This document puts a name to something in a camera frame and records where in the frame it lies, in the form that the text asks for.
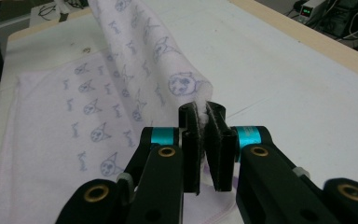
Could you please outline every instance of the white table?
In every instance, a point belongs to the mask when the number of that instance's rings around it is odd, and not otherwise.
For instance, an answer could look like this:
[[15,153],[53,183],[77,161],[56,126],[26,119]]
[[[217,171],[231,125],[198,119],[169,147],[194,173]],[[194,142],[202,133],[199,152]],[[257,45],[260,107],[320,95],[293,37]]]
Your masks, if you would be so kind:
[[[251,0],[232,1],[239,7],[226,0],[146,3],[211,80],[213,100],[227,108],[229,125],[268,127],[318,187],[333,177],[358,181],[358,52]],[[10,37],[0,87],[0,149],[17,74],[71,62],[86,48],[106,48],[89,11],[71,17]]]

